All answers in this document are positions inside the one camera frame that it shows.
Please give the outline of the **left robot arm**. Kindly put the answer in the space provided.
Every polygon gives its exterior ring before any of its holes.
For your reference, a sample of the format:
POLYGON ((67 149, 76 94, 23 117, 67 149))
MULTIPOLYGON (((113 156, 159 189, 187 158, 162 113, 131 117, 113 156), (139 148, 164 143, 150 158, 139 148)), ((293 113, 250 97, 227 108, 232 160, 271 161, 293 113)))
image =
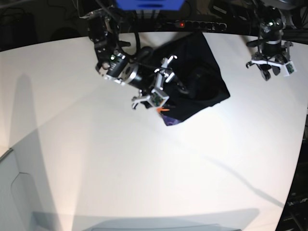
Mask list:
POLYGON ((285 77, 296 71, 291 61, 290 48, 293 43, 282 43, 283 30, 286 19, 280 9, 267 6, 261 0, 253 0, 252 8, 256 19, 257 39, 246 43, 248 48, 256 48, 246 68, 256 65, 265 81, 271 78, 270 70, 274 75, 283 73, 285 77))

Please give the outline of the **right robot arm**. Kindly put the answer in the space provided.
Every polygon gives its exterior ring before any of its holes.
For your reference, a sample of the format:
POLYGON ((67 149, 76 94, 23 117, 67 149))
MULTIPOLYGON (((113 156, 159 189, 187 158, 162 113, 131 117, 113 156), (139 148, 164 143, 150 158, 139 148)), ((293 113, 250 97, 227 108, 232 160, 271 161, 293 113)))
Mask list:
POLYGON ((96 71, 107 80, 122 86, 130 85, 139 90, 132 98, 132 108, 143 104, 146 108, 162 108, 170 96, 164 86, 173 84, 182 94, 188 94, 185 85, 176 76, 171 64, 176 55, 164 57, 160 64, 153 59, 152 47, 141 47, 138 32, 135 32, 136 52, 128 54, 123 47, 130 42, 119 39, 119 26, 128 18, 117 10, 101 5, 83 16, 89 23, 89 38, 94 44, 97 57, 96 71))

